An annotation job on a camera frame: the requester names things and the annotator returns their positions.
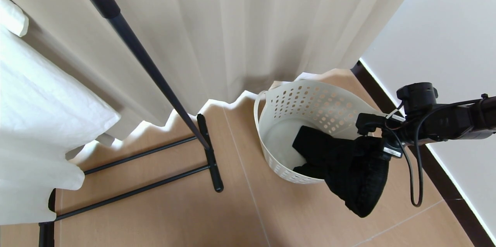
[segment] beige curtain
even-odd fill
[[[89,0],[12,0],[25,40],[122,114],[124,139],[171,106]],[[302,71],[350,68],[403,0],[116,0],[190,113]]]

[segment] robotic arm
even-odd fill
[[[449,139],[483,139],[496,134],[496,97],[482,94],[481,99],[438,104],[436,88],[432,83],[422,82],[400,88],[396,95],[402,101],[398,107],[405,108],[402,122],[394,118],[360,113],[356,121],[358,134],[366,136],[377,128],[382,130],[379,151],[384,160],[400,158],[405,154],[410,170],[411,202],[419,207],[423,198],[422,158],[419,145],[448,141]],[[414,201],[413,171],[404,145],[414,145],[418,153],[418,202]]]

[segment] wooden floor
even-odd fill
[[[377,107],[349,70],[321,81],[343,87]],[[267,166],[253,123],[253,100],[204,110],[225,189],[216,193],[208,171],[57,222],[57,247],[384,247],[472,246],[425,176],[421,208],[410,204],[408,168],[392,159],[375,210],[361,219],[326,184],[296,185]],[[98,145],[81,164],[89,169],[191,135],[174,113],[167,127],[149,126],[120,149]],[[101,201],[205,164],[198,141],[86,177],[78,191],[57,191],[56,210]],[[0,228],[1,247],[38,244],[38,225]]]

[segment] white wall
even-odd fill
[[[398,88],[423,81],[438,103],[495,96],[496,0],[405,0],[362,59],[395,99]],[[431,147],[496,234],[496,135]]]

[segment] basket bottom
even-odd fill
[[[283,166],[293,170],[306,163],[302,155],[293,148],[293,141],[301,126],[319,129],[307,120],[289,118],[273,125],[262,137],[263,142],[274,158]]]

